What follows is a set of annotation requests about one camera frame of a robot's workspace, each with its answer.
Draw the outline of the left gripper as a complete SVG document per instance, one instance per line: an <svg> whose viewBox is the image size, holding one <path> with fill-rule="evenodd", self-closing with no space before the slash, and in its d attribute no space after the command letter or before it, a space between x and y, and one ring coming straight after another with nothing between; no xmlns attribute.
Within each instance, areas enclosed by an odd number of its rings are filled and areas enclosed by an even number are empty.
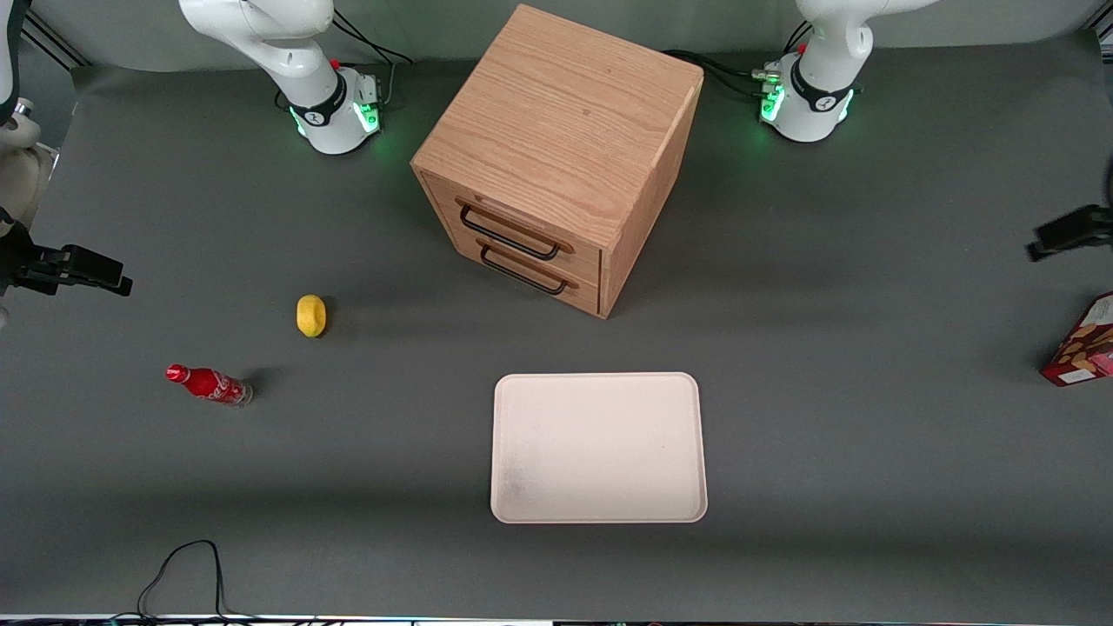
<svg viewBox="0 0 1113 626"><path fill-rule="evenodd" d="M1076 211L1042 224L1034 229L1034 239L1025 246L1031 262L1083 247L1112 247L1113 163L1112 156L1104 175L1105 207L1090 203Z"/></svg>

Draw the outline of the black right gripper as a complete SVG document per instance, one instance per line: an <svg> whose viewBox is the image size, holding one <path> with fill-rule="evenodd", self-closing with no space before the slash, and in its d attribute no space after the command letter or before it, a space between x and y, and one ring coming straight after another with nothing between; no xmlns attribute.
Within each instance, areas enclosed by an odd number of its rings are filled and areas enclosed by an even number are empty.
<svg viewBox="0 0 1113 626"><path fill-rule="evenodd" d="M1 226L1 296L10 288L29 288L55 296L60 284L130 296L134 282L124 275L124 263L81 246L52 250L36 245L28 227L4 209Z"/></svg>

